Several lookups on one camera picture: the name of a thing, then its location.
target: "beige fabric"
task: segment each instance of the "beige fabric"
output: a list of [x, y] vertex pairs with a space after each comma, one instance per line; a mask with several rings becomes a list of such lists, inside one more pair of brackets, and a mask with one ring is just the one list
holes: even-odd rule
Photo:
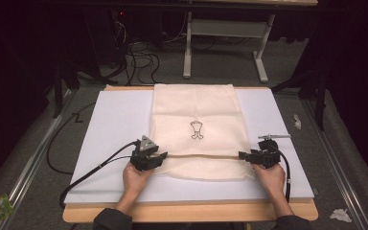
[[255, 178], [245, 161], [225, 159], [250, 152], [232, 85], [156, 84], [149, 138], [158, 152], [170, 156], [155, 173], [205, 180]]

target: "human hand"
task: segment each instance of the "human hand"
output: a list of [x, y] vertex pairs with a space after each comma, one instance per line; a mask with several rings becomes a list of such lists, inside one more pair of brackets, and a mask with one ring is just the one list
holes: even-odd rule
[[127, 163], [123, 173], [125, 191], [115, 207], [117, 210], [124, 214], [130, 211], [137, 197], [148, 184], [149, 177], [153, 171], [154, 170], [140, 172], [137, 171], [130, 162]]
[[279, 164], [275, 164], [270, 169], [264, 169], [259, 165], [252, 164], [252, 168], [258, 174], [263, 188], [273, 203], [276, 217], [294, 215], [283, 194], [286, 179], [286, 173], [283, 168]]
[[260, 165], [251, 164], [258, 174], [260, 182], [269, 196], [283, 194], [286, 174], [279, 164], [275, 164], [270, 169], [264, 169]]
[[148, 184], [149, 177], [154, 172], [153, 170], [138, 171], [128, 162], [124, 169], [124, 186], [125, 193], [138, 196]]

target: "gripper jaw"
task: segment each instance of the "gripper jaw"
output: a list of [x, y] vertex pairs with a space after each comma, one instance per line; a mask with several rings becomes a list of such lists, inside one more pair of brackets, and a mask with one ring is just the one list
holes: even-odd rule
[[240, 160], [245, 160], [251, 164], [263, 165], [266, 169], [280, 162], [280, 152], [275, 141], [271, 139], [264, 140], [258, 144], [261, 150], [251, 149], [251, 153], [240, 151]]
[[153, 153], [157, 152], [159, 147], [151, 141], [147, 136], [142, 136], [142, 140], [136, 145], [135, 150], [130, 157], [130, 163], [138, 171], [147, 171], [155, 169], [163, 164], [163, 160], [166, 159], [167, 153], [164, 152], [158, 156], [150, 157]]

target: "white table leg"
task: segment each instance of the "white table leg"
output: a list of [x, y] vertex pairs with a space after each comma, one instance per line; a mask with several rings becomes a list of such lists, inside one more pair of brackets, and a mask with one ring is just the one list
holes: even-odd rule
[[184, 79], [191, 77], [191, 27], [192, 27], [192, 13], [189, 11], [187, 15], [187, 47], [185, 49], [184, 57]]
[[264, 28], [264, 33], [262, 36], [262, 43], [259, 52], [253, 52], [256, 67], [258, 69], [260, 81], [263, 83], [268, 82], [267, 74], [265, 73], [265, 67], [262, 62], [263, 51], [265, 50], [265, 45], [267, 43], [268, 36], [270, 35], [271, 27], [273, 26], [274, 14], [270, 15], [267, 20], [267, 25]]

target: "wire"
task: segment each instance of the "wire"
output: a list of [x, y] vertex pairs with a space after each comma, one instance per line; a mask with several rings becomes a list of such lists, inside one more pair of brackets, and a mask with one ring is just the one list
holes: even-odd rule
[[286, 163], [286, 172], [287, 172], [287, 176], [286, 176], [286, 200], [287, 200], [287, 203], [289, 203], [289, 194], [290, 194], [290, 191], [291, 191], [291, 172], [290, 172], [290, 169], [289, 169], [289, 164], [288, 164], [288, 161], [285, 157], [285, 155], [277, 148], [273, 147], [275, 150], [277, 150], [280, 155], [282, 156], [282, 158], [285, 160], [285, 163]]
[[130, 76], [129, 76], [129, 72], [128, 72], [127, 68], [125, 69], [125, 71], [126, 71], [126, 78], [127, 78], [126, 86], [131, 86], [131, 78], [133, 78], [133, 74], [134, 74], [134, 72], [133, 72], [133, 74], [132, 74], [132, 77], [130, 77]]
[[169, 42], [172, 42], [172, 41], [176, 41], [176, 40], [179, 40], [183, 37], [185, 37], [185, 35], [181, 35], [184, 31], [184, 28], [185, 28], [185, 24], [187, 22], [187, 13], [184, 13], [184, 20], [183, 20], [183, 24], [181, 26], [181, 30], [180, 32], [177, 34], [177, 36], [171, 40], [166, 40], [166, 41], [163, 41], [164, 43], [169, 43]]
[[114, 161], [119, 160], [119, 159], [130, 158], [130, 157], [131, 156], [121, 156], [121, 157], [115, 158], [113, 160], [110, 160], [108, 163], [114, 162]]
[[119, 31], [118, 31], [118, 33], [117, 33], [117, 34], [115, 34], [115, 35], [113, 36], [113, 38], [115, 39], [115, 42], [116, 42], [117, 44], [119, 43], [119, 42], [118, 42], [118, 37], [119, 37], [119, 35], [121, 34], [122, 29], [124, 29], [124, 40], [122, 41], [122, 44], [124, 44], [124, 43], [127, 41], [127, 28], [125, 27], [125, 25], [124, 25], [124, 24], [120, 23], [119, 21], [114, 21], [113, 23], [114, 23], [115, 27], [116, 27], [117, 25], [119, 26]]
[[[143, 48], [139, 51], [133, 52], [133, 46], [138, 45], [138, 44], [146, 44], [146, 46], [145, 46], [145, 48]], [[134, 43], [130, 44], [128, 55], [132, 57], [130, 65], [133, 67], [133, 72], [132, 72], [132, 75], [130, 76], [130, 78], [128, 78], [128, 81], [127, 81], [126, 85], [132, 85], [132, 80], [134, 78], [134, 74], [135, 74], [136, 69], [138, 69], [138, 72], [137, 72], [138, 80], [142, 84], [154, 85], [156, 83], [161, 83], [160, 81], [157, 81], [154, 78], [155, 73], [157, 72], [157, 70], [160, 67], [160, 59], [159, 59], [158, 55], [156, 55], [156, 54], [144, 53], [144, 51], [146, 49], [148, 49], [148, 47], [149, 47], [149, 44], [147, 42], [134, 42]], [[145, 64], [142, 64], [142, 65], [139, 66], [138, 65], [139, 60], [146, 60], [147, 62]], [[144, 71], [145, 68], [151, 67], [153, 64], [156, 64], [156, 67], [151, 71], [150, 78], [152, 80], [152, 83], [149, 83], [149, 82], [144, 81], [140, 74]]]
[[133, 145], [139, 145], [140, 141], [134, 141], [131, 142], [125, 146], [123, 146], [122, 148], [120, 148], [119, 150], [117, 150], [115, 153], [113, 153], [109, 158], [107, 158], [105, 161], [102, 162], [101, 165], [99, 165], [98, 167], [94, 168], [93, 170], [91, 170], [90, 172], [88, 172], [86, 175], [82, 176], [80, 179], [76, 180], [74, 183], [72, 183], [71, 185], [69, 185], [60, 195], [59, 197], [59, 206], [64, 209], [65, 208], [65, 197], [67, 196], [68, 192], [70, 192], [70, 190], [72, 190], [74, 187], [76, 187], [78, 184], [80, 184], [82, 181], [84, 181], [86, 178], [88, 178], [89, 176], [91, 176], [92, 174], [96, 173], [98, 170], [102, 169], [105, 165], [107, 165], [108, 163], [115, 161], [117, 159], [122, 159], [125, 157], [119, 157], [117, 159], [112, 159], [113, 157], [115, 157], [117, 154], [119, 154], [121, 151], [123, 151], [124, 149], [126, 149], [129, 146], [133, 146]]
[[57, 138], [58, 134], [62, 131], [62, 129], [75, 117], [75, 116], [80, 116], [80, 113], [82, 111], [84, 111], [86, 108], [90, 107], [91, 105], [93, 105], [95, 103], [90, 103], [88, 105], [86, 105], [85, 107], [83, 107], [82, 109], [80, 109], [79, 111], [72, 113], [72, 116], [69, 117], [64, 124], [62, 124], [61, 127], [59, 127], [57, 129], [57, 131], [55, 132], [55, 134], [53, 135], [53, 138], [50, 140], [49, 145], [47, 147], [47, 152], [46, 152], [46, 161], [47, 164], [49, 165], [50, 169], [52, 169], [53, 171], [57, 172], [57, 173], [62, 173], [62, 174], [73, 174], [72, 172], [66, 172], [66, 171], [62, 171], [62, 170], [58, 170], [56, 169], [56, 167], [54, 167], [52, 165], [52, 163], [50, 162], [50, 149], [52, 148], [53, 142], [55, 141], [55, 139]]

